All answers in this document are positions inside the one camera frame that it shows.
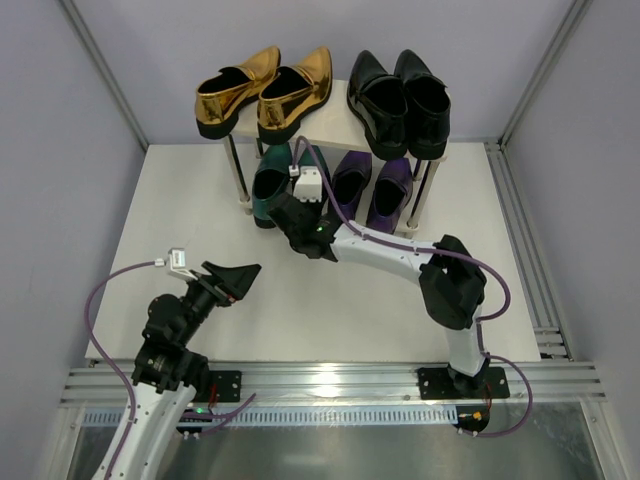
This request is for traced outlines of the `aluminium mounting rail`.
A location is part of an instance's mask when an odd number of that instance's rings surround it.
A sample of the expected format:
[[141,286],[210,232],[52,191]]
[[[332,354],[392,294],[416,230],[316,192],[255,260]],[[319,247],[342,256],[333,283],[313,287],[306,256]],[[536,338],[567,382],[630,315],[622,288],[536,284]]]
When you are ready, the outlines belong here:
[[[264,406],[417,405],[417,369],[412,363],[227,362],[213,370],[242,373],[240,400],[250,395]],[[545,360],[520,364],[539,403],[602,402],[603,383],[589,362]],[[62,407],[122,407],[126,390],[104,363],[70,371]]]

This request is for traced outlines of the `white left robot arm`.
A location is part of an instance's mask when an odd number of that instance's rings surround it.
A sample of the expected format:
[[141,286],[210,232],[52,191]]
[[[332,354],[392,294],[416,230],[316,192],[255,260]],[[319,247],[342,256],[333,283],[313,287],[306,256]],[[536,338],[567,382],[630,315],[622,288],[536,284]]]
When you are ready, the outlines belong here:
[[[126,375],[96,338],[89,311],[97,292],[110,280],[151,266],[168,268],[186,282],[187,290],[181,297],[162,294],[150,302],[143,344],[133,373]],[[95,479],[154,479],[172,433],[190,414],[189,404],[211,385],[208,358],[190,351],[188,343],[216,307],[244,299],[261,266],[221,267],[205,261],[202,267],[204,274],[186,269],[183,263],[173,266],[169,260],[142,262],[111,273],[89,294],[84,306],[89,341],[127,392],[123,416]]]

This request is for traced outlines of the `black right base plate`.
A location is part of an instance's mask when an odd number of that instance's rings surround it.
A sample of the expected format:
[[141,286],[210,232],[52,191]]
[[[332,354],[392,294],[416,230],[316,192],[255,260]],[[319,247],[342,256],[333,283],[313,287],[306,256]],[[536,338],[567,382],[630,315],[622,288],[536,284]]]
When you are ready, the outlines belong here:
[[450,367],[421,367],[416,374],[422,400],[507,399],[511,396],[501,367],[484,365],[473,377]]

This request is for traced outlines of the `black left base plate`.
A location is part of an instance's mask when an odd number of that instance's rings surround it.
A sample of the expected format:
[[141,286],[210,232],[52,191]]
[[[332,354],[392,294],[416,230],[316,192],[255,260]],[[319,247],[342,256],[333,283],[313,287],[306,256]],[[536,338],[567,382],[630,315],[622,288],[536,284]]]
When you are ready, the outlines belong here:
[[210,370],[195,401],[199,403],[237,403],[240,401],[242,372],[240,370]]

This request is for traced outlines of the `purple loafer shoe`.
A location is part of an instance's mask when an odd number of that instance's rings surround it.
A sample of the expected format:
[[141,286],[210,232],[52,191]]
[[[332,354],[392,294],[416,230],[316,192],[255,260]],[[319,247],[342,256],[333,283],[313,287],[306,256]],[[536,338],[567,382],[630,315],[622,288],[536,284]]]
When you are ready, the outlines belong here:
[[332,191],[340,212],[354,220],[372,174],[372,154],[349,151],[337,166],[332,178]]
[[410,161],[407,158],[387,161],[375,181],[366,227],[393,234],[412,194]]

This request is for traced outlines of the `black loafer shoe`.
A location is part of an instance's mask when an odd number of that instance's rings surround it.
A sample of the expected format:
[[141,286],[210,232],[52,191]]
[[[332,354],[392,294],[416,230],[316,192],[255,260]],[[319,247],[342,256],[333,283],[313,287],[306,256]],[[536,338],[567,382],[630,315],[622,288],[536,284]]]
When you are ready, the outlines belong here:
[[377,158],[390,161],[405,155],[408,106],[402,83],[369,50],[361,51],[354,62],[347,105],[363,126],[367,144]]
[[405,126],[409,152],[420,160],[440,159],[451,125],[446,85],[410,49],[400,53],[394,75],[401,80],[408,108]]

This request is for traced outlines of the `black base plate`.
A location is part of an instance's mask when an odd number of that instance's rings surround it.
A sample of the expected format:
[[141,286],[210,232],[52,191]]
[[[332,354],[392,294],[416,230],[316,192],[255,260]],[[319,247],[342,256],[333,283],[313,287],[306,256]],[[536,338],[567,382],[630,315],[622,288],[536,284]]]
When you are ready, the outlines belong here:
[[501,367],[484,365],[473,377],[450,367],[421,367],[416,374],[422,400],[507,399],[511,396]]
[[240,401],[242,372],[240,370],[210,370],[195,401],[199,403],[237,403]]

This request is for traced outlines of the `white two-tier shoe shelf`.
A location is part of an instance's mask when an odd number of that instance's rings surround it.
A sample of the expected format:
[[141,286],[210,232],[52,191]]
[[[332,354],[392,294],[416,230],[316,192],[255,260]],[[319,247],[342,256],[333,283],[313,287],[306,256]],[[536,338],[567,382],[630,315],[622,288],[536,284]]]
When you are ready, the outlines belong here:
[[[335,80],[327,103],[302,120],[295,135],[302,135],[319,147],[368,152],[370,148],[365,139],[364,128],[347,105],[347,87],[347,81]],[[244,108],[231,135],[252,140],[256,154],[260,155],[266,149],[266,143],[259,139],[256,110],[256,103]],[[433,160],[417,159],[409,153],[404,155],[412,165],[413,194],[401,214],[395,230],[397,235],[405,238],[417,236],[436,171],[447,160],[448,153],[445,150]]]

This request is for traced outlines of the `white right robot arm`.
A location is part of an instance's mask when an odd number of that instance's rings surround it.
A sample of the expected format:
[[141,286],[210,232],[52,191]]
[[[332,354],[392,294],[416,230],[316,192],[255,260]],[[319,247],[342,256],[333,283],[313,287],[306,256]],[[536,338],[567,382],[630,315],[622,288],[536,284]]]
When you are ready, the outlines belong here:
[[482,352],[478,319],[487,279],[459,239],[398,239],[353,221],[318,216],[289,193],[269,203],[268,215],[299,254],[368,266],[417,285],[428,317],[445,329],[453,387],[463,398],[485,392],[490,360]]

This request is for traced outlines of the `gold loafer shoe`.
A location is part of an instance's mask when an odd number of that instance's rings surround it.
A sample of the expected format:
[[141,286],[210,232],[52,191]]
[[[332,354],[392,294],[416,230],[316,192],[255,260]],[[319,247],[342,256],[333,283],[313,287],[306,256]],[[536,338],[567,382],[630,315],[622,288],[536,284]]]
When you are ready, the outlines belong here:
[[231,133],[239,112],[257,100],[275,78],[281,63],[277,46],[269,46],[241,64],[226,66],[196,88],[195,117],[200,135],[219,140]]
[[259,139],[269,146],[287,143],[302,120],[324,106],[332,91],[330,50],[320,46],[294,65],[277,68],[257,105]]

